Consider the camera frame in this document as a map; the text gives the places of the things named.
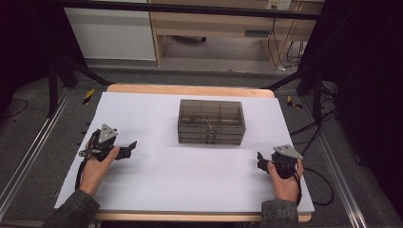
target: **white cabinet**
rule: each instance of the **white cabinet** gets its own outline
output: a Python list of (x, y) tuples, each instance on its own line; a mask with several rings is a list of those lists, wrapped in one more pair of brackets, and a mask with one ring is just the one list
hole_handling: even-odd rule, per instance
[[(126, 0), (146, 3), (146, 0)], [(65, 9), (87, 59), (155, 61), (148, 12)]]

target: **table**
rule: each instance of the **table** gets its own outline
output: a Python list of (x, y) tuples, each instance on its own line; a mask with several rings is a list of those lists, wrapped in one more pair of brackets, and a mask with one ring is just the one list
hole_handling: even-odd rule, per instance
[[(289, 11), (321, 12), (324, 0), (291, 1)], [(252, 10), (270, 9), (267, 0), (148, 0), (153, 4), (227, 7)], [(165, 37), (223, 37), (260, 39), (272, 69), (282, 66), (281, 59), (287, 53), (290, 41), (308, 42), (316, 21), (238, 17), (226, 15), (202, 15), (190, 13), (150, 12), (157, 64), (163, 60)]]
[[(270, 90), (251, 89), (244, 87), (201, 87), (182, 85), (111, 85), (107, 92), (152, 93), (152, 94), (181, 94), (209, 96), (243, 96), (274, 98)], [(311, 214), (299, 214), (300, 222), (308, 221)], [(129, 212), (99, 212), (96, 220), (153, 220), (153, 221), (260, 221), (260, 215), (245, 213), (129, 213)]]

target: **person's left hand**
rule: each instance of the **person's left hand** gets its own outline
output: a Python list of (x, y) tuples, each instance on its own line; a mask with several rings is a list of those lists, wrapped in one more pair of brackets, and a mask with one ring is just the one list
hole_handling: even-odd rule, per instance
[(95, 196), (109, 166), (118, 156), (119, 149), (118, 146), (115, 146), (102, 162), (99, 162), (95, 157), (91, 157), (86, 161), (79, 189), (92, 197)]

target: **tripod leg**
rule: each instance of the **tripod leg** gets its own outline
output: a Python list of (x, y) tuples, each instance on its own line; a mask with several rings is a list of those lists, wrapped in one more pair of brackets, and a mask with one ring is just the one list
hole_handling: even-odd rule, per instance
[(284, 86), (284, 85), (286, 85), (288, 83), (293, 82), (297, 78), (304, 77), (309, 72), (310, 72), (310, 68), (306, 67), (303, 70), (299, 70), (299, 71), (297, 71), (297, 72), (285, 77), (284, 79), (281, 79), (280, 81), (278, 81), (278, 82), (276, 82), (276, 83), (274, 83), (272, 85), (269, 85), (267, 87), (261, 87), (261, 89), (270, 89), (270, 90), (274, 91), (274, 90), (276, 90), (276, 89), (278, 89), (278, 88), (280, 88), (280, 87), (282, 87), (282, 86)]
[(94, 81), (96, 81), (97, 83), (99, 83), (99, 84), (101, 84), (103, 86), (110, 86), (112, 84), (115, 84), (115, 83), (112, 83), (112, 82), (110, 82), (110, 81), (108, 81), (108, 80), (106, 80), (104, 78), (101, 78), (100, 76), (98, 76), (95, 73), (91, 72), (89, 69), (76, 64), (75, 62), (69, 60), (68, 58), (63, 58), (63, 61), (69, 67), (79, 70), (80, 72), (84, 73), (87, 77), (93, 79)]

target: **wooden table edge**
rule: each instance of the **wooden table edge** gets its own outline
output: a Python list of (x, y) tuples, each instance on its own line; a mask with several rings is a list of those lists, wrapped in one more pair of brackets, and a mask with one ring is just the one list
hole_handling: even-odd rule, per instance
[(189, 85), (113, 84), (107, 88), (106, 92), (265, 97), (265, 98), (275, 97), (273, 91), (269, 89), (249, 88), (249, 87), (216, 87), (216, 86), (189, 86)]
[[(298, 214), (299, 222), (307, 222), (312, 218), (310, 213)], [(135, 213), (135, 212), (101, 212), (95, 215), (96, 220), (147, 220), (147, 221), (261, 221), (261, 215), (249, 214), (192, 214), (192, 213)]]

